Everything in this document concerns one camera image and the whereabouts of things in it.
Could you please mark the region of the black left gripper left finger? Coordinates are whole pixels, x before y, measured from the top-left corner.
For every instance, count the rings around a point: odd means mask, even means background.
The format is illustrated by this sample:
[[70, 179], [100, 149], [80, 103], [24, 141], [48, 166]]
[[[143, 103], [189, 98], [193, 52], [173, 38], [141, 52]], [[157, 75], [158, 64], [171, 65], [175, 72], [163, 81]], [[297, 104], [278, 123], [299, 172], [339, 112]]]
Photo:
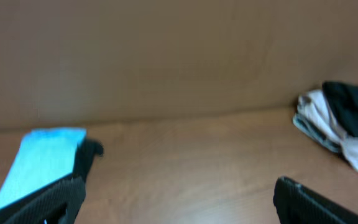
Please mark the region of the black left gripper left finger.
[[0, 224], [73, 224], [85, 200], [82, 177], [68, 175], [0, 209]]

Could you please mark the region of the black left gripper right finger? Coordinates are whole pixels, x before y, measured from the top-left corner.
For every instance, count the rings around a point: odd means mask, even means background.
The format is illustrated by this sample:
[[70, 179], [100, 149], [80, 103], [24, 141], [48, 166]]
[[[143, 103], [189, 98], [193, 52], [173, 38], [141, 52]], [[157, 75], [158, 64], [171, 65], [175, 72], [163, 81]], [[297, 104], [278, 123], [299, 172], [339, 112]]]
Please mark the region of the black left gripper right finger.
[[275, 183], [273, 204], [281, 224], [358, 224], [358, 214], [285, 176]]

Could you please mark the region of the black t-shirt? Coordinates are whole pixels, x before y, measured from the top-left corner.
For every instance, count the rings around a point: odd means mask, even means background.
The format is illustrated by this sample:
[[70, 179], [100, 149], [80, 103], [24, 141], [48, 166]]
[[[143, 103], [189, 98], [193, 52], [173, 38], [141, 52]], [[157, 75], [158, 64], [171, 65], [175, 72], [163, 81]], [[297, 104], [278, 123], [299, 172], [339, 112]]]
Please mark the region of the black t-shirt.
[[358, 85], [324, 82], [322, 90], [338, 123], [358, 138]]

